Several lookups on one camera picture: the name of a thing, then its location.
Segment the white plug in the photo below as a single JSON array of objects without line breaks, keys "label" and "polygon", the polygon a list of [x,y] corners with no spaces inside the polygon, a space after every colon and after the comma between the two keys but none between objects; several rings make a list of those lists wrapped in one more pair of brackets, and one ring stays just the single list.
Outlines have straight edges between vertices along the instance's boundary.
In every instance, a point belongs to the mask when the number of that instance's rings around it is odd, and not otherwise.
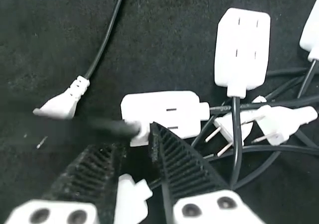
[{"label": "white plug", "polygon": [[99,224],[96,207],[91,203],[30,200],[12,210],[4,224]]},{"label": "white plug", "polygon": [[89,85],[89,80],[78,76],[65,92],[51,98],[41,108],[34,109],[33,113],[51,118],[72,119],[76,106]]},{"label": "white plug", "polygon": [[173,207],[174,224],[265,224],[230,190],[179,199]]},{"label": "white plug", "polygon": [[228,97],[246,97],[265,81],[268,66],[270,17],[264,12],[230,8],[218,24],[215,83]]},{"label": "white plug", "polygon": [[148,144],[149,125],[157,122],[180,138],[200,133],[200,122],[208,120],[209,104],[201,103],[192,91],[162,91],[126,95],[121,102],[122,119],[140,121],[140,134],[131,146]]},{"label": "white plug", "polygon": [[135,183],[131,175],[119,177],[114,224],[138,224],[148,215],[146,200],[153,196],[145,179]]},{"label": "white plug", "polygon": [[[252,103],[261,103],[266,102],[266,99],[262,96],[256,97]],[[253,128],[253,122],[256,119],[256,110],[242,111],[240,112],[240,119],[244,120],[241,124],[241,132],[242,132],[242,145],[244,146],[244,140],[250,134]],[[218,132],[220,132],[223,137],[227,140],[228,144],[221,149],[217,156],[221,156],[225,151],[227,151],[234,144],[234,132],[233,132],[233,120],[231,113],[227,113],[223,117],[218,117],[214,121],[214,125],[216,130],[206,138],[205,142],[208,142],[212,137],[214,137]]]},{"label": "white plug", "polygon": [[315,5],[306,21],[299,45],[304,50],[310,52],[308,60],[319,60],[319,0]]},{"label": "white plug", "polygon": [[256,122],[264,136],[256,138],[253,143],[267,139],[273,146],[286,142],[301,125],[318,118],[317,111],[310,106],[290,109],[282,106],[270,107],[265,105],[256,111],[256,115],[262,117]]}]

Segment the black cloth background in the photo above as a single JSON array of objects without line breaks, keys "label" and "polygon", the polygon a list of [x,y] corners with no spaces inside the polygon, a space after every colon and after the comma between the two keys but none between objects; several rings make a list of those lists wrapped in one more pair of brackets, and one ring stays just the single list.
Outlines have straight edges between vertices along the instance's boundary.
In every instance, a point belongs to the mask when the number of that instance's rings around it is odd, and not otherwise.
[{"label": "black cloth background", "polygon": [[[0,94],[22,97],[32,111],[64,91],[83,75],[106,31],[116,0],[0,0]],[[108,51],[91,79],[77,115],[99,114],[119,119],[125,94],[192,90],[211,106],[220,104],[225,90],[213,81],[217,25],[230,7],[267,12],[271,16],[268,70],[308,67],[307,53],[299,48],[305,21],[315,0],[124,0]],[[267,79],[248,93],[265,95],[287,78]],[[315,94],[315,79],[307,95]],[[280,99],[293,98],[296,90]],[[39,198],[80,148],[68,152],[22,151],[23,121],[7,99],[0,117],[0,222],[21,203]],[[319,143],[318,122],[302,127]],[[253,137],[260,135],[255,130]],[[291,137],[289,144],[297,144]],[[208,149],[218,149],[220,137]],[[156,176],[146,148],[129,154],[126,171],[136,181]],[[245,155],[243,174],[265,156]],[[215,164],[227,178],[231,159]],[[319,162],[311,156],[284,153],[261,177],[238,190],[243,200],[269,224],[317,223]],[[149,201],[143,222],[164,223],[161,191]]]}]

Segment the white outlet block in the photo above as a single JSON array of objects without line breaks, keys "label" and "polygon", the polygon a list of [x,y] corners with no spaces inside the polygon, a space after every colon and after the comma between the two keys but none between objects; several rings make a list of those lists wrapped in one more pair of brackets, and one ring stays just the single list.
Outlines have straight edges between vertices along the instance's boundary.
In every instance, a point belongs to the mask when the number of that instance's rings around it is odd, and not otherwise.
[{"label": "white outlet block", "polygon": [[[319,47],[319,0],[315,2],[313,9],[305,24],[303,33],[300,38],[299,45],[302,49],[311,52]],[[318,59],[318,51],[315,52],[316,57],[309,56],[308,60]]]},{"label": "white outlet block", "polygon": [[215,51],[215,83],[241,90],[252,90],[265,81],[270,39],[270,17],[267,13],[230,8],[218,24]]},{"label": "white outlet block", "polygon": [[148,145],[147,124],[157,122],[180,138],[195,137],[200,133],[200,122],[209,119],[209,104],[200,102],[192,91],[161,91],[128,94],[121,102],[122,119],[140,121],[141,137],[131,146]]}]

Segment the black cable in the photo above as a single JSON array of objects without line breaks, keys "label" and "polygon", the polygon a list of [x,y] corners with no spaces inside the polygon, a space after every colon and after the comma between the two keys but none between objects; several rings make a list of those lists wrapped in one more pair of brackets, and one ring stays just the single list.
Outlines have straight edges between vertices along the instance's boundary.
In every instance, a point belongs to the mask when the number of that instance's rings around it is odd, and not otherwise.
[{"label": "black cable", "polygon": [[300,84],[303,81],[303,77],[295,77],[282,85],[280,85],[277,89],[270,92],[268,95],[265,96],[266,100],[272,100],[278,97],[281,93],[285,92],[286,90],[289,90],[293,88],[294,86]]},{"label": "black cable", "polygon": [[[285,90],[288,90],[288,89],[296,86],[297,84],[301,83],[303,81],[303,79],[304,79],[303,77],[293,78],[290,81],[279,86],[277,89],[275,89],[271,93],[269,93],[267,96],[265,96],[265,98],[267,100],[268,99],[275,99],[277,96],[280,95],[280,93],[282,93]],[[314,148],[317,147],[307,136],[305,136],[301,131],[298,130],[297,133],[299,133],[299,132],[300,132],[299,139],[302,140],[302,142],[304,142],[308,147],[314,147]],[[259,175],[261,175],[263,172],[265,172],[273,164],[273,162],[279,157],[280,154],[281,154],[280,151],[272,153],[261,166],[259,166],[253,172],[251,172],[246,177],[241,179],[235,185],[234,189],[236,190],[236,189],[248,184],[249,182],[251,182],[252,180],[257,178]]]},{"label": "black cable", "polygon": [[311,81],[314,78],[314,75],[315,75],[318,67],[319,67],[319,62],[317,62],[317,60],[313,60],[311,66],[310,66],[310,69],[308,70],[307,74],[305,75],[305,79],[304,79],[303,84],[301,85],[301,88],[300,88],[299,93],[297,95],[297,99],[300,98],[308,89]]},{"label": "black cable", "polygon": [[[290,100],[290,101],[243,104],[243,105],[240,105],[240,110],[241,111],[255,110],[255,109],[258,109],[264,105],[270,105],[272,107],[285,106],[288,108],[299,108],[299,107],[308,106],[308,105],[311,105],[313,103],[318,103],[318,102],[319,102],[319,95],[314,95],[314,96],[309,96],[306,98],[300,98],[300,99],[295,99],[295,100]],[[231,111],[231,106],[218,106],[218,107],[212,107],[209,109],[210,109],[211,115],[224,114],[224,113],[228,113]]]},{"label": "black cable", "polygon": [[[224,101],[222,103],[222,105],[227,104],[230,101],[230,99]],[[210,127],[213,125],[215,119],[219,116],[219,112],[216,112],[215,115],[213,115],[212,117],[210,117],[210,119],[206,122],[206,124],[204,125],[203,129],[201,130],[201,132],[199,133],[199,135],[194,139],[194,141],[191,143],[191,146],[193,148],[195,148],[200,142],[201,140],[204,138],[204,136],[206,135],[206,133],[208,132],[208,130],[210,129]]]},{"label": "black cable", "polygon": [[150,188],[151,190],[154,190],[155,188],[160,187],[160,185],[161,185],[160,178],[157,178],[157,179],[151,181],[151,182],[148,184],[148,186],[149,186],[149,188]]},{"label": "black cable", "polygon": [[242,156],[243,156],[239,107],[240,107],[240,98],[233,97],[232,118],[233,118],[233,132],[234,132],[234,157],[233,157],[233,172],[230,178],[230,189],[233,189],[238,181],[241,163],[242,163]]},{"label": "black cable", "polygon": [[234,187],[234,190],[241,188],[242,186],[245,186],[246,184],[248,184],[249,182],[253,181],[255,178],[257,178],[259,175],[261,175],[263,172],[266,171],[267,168],[269,168],[273,162],[279,157],[279,155],[281,154],[280,151],[274,152],[272,153],[267,160],[260,165],[257,169],[255,169],[253,172],[251,172],[250,174],[248,174],[246,177],[244,177],[243,179],[241,179]]},{"label": "black cable", "polygon": [[111,20],[110,20],[110,23],[109,23],[109,26],[108,26],[108,29],[106,31],[106,34],[104,36],[104,40],[100,46],[100,49],[98,51],[98,53],[96,54],[96,57],[94,58],[94,61],[92,62],[92,64],[90,65],[88,71],[86,72],[86,74],[84,75],[84,78],[89,80],[93,74],[93,72],[95,71],[100,59],[101,59],[101,56],[104,52],[104,49],[109,41],[109,38],[110,38],[110,35],[111,35],[111,32],[112,32],[112,28],[113,28],[113,25],[115,23],[115,20],[116,20],[116,17],[117,17],[117,14],[118,14],[118,11],[119,11],[119,8],[121,6],[121,3],[122,3],[122,0],[117,0],[116,1],[116,4],[115,4],[115,7],[113,9],[113,13],[112,13],[112,17],[111,17]]},{"label": "black cable", "polygon": [[[278,146],[250,145],[250,146],[243,147],[243,153],[274,152],[274,151],[287,151],[287,152],[304,153],[304,154],[319,156],[319,148],[300,147],[300,146],[284,145],[284,144],[278,145]],[[232,155],[234,155],[234,150],[229,150],[219,157],[216,155],[213,157],[206,158],[206,160],[208,162],[211,162],[211,161],[219,160]]]},{"label": "black cable", "polygon": [[274,76],[297,76],[297,75],[304,75],[307,72],[307,68],[287,68],[287,69],[280,69],[276,71],[267,71],[266,77],[274,77]]},{"label": "black cable", "polygon": [[307,147],[318,148],[318,146],[311,139],[309,139],[303,132],[301,132],[301,130],[298,129],[295,133],[295,136]]}]

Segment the extension cord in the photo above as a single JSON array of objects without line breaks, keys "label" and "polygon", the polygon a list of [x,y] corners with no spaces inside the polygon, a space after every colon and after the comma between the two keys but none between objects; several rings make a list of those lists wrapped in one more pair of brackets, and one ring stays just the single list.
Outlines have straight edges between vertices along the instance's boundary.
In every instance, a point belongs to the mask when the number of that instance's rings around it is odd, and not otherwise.
[{"label": "extension cord", "polygon": [[230,8],[218,24],[215,83],[228,97],[246,97],[265,81],[268,66],[270,17],[264,12]]},{"label": "extension cord", "polygon": [[200,133],[200,122],[209,119],[209,104],[192,91],[162,91],[128,94],[121,102],[122,119],[139,121],[141,132],[131,146],[148,145],[149,126],[157,122],[180,138]]}]

